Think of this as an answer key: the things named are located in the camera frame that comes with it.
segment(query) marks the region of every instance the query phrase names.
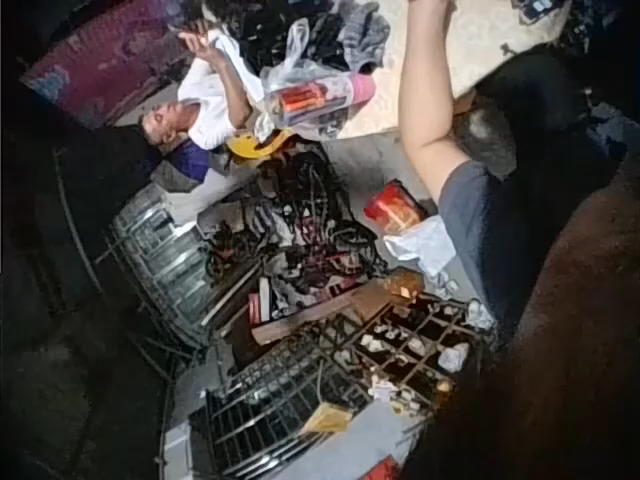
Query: wire rack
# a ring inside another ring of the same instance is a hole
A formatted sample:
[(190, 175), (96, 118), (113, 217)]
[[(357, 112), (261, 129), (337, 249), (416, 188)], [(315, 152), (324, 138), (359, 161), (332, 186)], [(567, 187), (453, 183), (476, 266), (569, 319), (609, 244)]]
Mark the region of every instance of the wire rack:
[(326, 438), (298, 436), (321, 401), (361, 411), (366, 391), (304, 330), (207, 394), (212, 463), (217, 478), (260, 478)]
[[(423, 294), (411, 307), (387, 305), (366, 324), (346, 309), (299, 329), (207, 393), (204, 430), (214, 478), (262, 478), (323, 441), (325, 434), (298, 432), (321, 401), (356, 414), (366, 407), (372, 368), (414, 392), (419, 414), (430, 418), (438, 408), (438, 382), (455, 383), (455, 375), (438, 365), (440, 353), (459, 343), (483, 344), (483, 334), (465, 324), (466, 312), (464, 303)], [(388, 338), (391, 328), (394, 339)], [(366, 335), (381, 339), (385, 350), (369, 351), (362, 345)]]

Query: red can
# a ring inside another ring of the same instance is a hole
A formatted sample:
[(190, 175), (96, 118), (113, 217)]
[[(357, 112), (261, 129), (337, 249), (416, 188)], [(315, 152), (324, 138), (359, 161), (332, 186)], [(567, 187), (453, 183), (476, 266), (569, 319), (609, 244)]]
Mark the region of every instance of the red can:
[(387, 183), (382, 193), (371, 199), (364, 213), (387, 235), (398, 235), (425, 218), (418, 202), (398, 180)]

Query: person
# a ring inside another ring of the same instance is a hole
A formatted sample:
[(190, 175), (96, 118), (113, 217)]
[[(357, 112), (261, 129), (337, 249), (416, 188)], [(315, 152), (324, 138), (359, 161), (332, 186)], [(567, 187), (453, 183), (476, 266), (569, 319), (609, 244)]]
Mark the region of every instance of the person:
[(612, 158), (577, 85), (536, 51), (480, 87), (510, 122), (516, 172), (474, 162), (450, 136), (451, 6), (410, 4), (401, 138), (502, 348), (463, 373), (400, 478), (610, 478), (635, 467), (640, 426), (640, 156)]
[(140, 117), (151, 145), (170, 145), (186, 134), (198, 147), (213, 150), (250, 118), (247, 91), (254, 102), (262, 100), (260, 81), (244, 66), (237, 43), (218, 29), (206, 31), (204, 22), (197, 26), (178, 34), (195, 59), (180, 84), (177, 101)]

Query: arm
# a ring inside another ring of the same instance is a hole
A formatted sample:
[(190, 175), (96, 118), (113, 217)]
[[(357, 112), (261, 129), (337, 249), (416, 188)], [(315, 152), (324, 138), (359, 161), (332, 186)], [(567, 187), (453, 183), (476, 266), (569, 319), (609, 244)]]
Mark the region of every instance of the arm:
[(239, 129), (244, 127), (247, 120), (249, 120), (251, 106), (247, 100), (247, 94), (244, 91), (238, 72), (236, 72), (236, 69), (223, 53), (221, 53), (221, 56), (224, 59), (215, 63), (215, 69), (220, 75), (224, 86), (224, 94), (229, 107), (229, 120), (234, 128)]
[(410, 0), (400, 84), (402, 143), (436, 203), (449, 175), (468, 160), (448, 137), (453, 121), (445, 50), (450, 7), (450, 0)]
[(242, 128), (251, 116), (251, 106), (247, 100), (242, 80), (240, 80), (231, 61), (224, 52), (210, 46), (206, 37), (203, 38), (201, 35), (187, 32), (180, 33), (179, 37), (185, 41), (189, 50), (197, 57), (193, 61), (189, 74), (192, 70), (201, 72), (206, 66), (209, 73), (213, 70), (220, 75), (229, 109), (229, 121), (234, 128)]

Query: white shirt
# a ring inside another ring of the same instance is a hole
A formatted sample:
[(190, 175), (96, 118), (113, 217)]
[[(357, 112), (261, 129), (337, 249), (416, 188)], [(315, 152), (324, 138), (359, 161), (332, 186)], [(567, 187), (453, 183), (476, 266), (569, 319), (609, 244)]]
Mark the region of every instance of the white shirt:
[[(260, 79), (248, 71), (238, 43), (219, 30), (208, 32), (209, 42), (227, 55), (236, 69), (251, 101), (258, 103), (264, 97)], [(178, 89), (178, 100), (200, 104), (198, 118), (189, 130), (189, 137), (200, 148), (212, 150), (232, 137), (236, 129), (229, 119), (229, 108), (220, 75), (211, 70), (207, 62), (195, 58), (187, 76)]]

